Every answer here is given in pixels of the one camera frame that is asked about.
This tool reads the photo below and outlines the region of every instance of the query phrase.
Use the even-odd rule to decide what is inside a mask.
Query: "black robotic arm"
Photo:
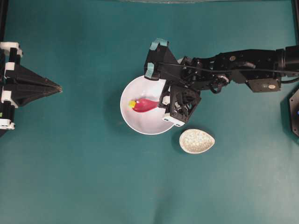
[[[278,50],[240,50],[211,58],[176,60],[168,41],[156,39],[144,65],[144,77],[166,79],[159,107],[165,108],[164,121],[176,126],[188,122],[199,104],[200,92],[215,94],[231,81],[246,84],[253,92],[279,91],[281,84],[299,81],[299,46]],[[296,77],[282,81],[283,77]]]

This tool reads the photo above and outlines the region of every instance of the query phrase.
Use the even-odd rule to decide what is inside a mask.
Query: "green surface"
[[[299,146],[285,100],[296,85],[206,91],[183,128],[138,134],[119,100],[156,37],[177,58],[291,46],[291,1],[11,0],[5,39],[64,92],[17,109],[16,129],[0,139],[0,223],[299,223]],[[191,127],[215,146],[184,153],[178,138]]]

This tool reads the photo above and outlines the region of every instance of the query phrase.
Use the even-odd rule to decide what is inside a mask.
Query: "screw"
[[[231,56],[231,57],[229,58],[229,60],[230,60],[231,62],[233,62],[233,61],[235,60],[235,56]]]

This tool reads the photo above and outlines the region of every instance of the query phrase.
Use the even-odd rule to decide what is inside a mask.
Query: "black cable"
[[[223,83],[220,83],[220,82],[218,83],[217,90],[215,90],[215,89],[213,88],[213,84],[210,84],[209,87],[210,87],[210,90],[212,91],[212,93],[214,93],[214,94],[218,94],[218,93],[221,92],[221,89],[222,89],[222,87],[223,87]]]
[[[288,70],[271,70],[271,69],[234,69],[234,70],[211,70],[211,69],[203,69],[188,65],[181,65],[181,64],[171,64],[171,63],[162,63],[159,62],[159,64],[165,64],[165,65],[172,65],[172,66],[178,66],[178,67],[186,67],[191,69],[197,69],[201,71],[207,71],[210,73],[232,73],[233,71],[266,71],[266,72],[275,72],[275,73],[287,73],[287,74],[299,74],[299,71],[288,71]]]

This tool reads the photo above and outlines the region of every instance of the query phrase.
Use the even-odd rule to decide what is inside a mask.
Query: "white bracket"
[[[23,51],[17,42],[0,42],[0,48],[4,50],[4,54],[9,56],[11,48],[17,48],[17,55],[23,57]]]
[[[166,121],[166,122],[171,122],[171,123],[173,123],[177,127],[181,127],[181,126],[183,126],[185,124],[183,121],[180,121],[178,119],[175,119],[175,118],[171,117],[170,113],[164,114],[162,120]]]
[[[0,129],[14,130],[14,123],[10,119],[0,119]]]
[[[1,103],[4,103],[4,101],[10,101],[11,105],[18,108],[18,105],[11,99],[11,91],[2,88]]]

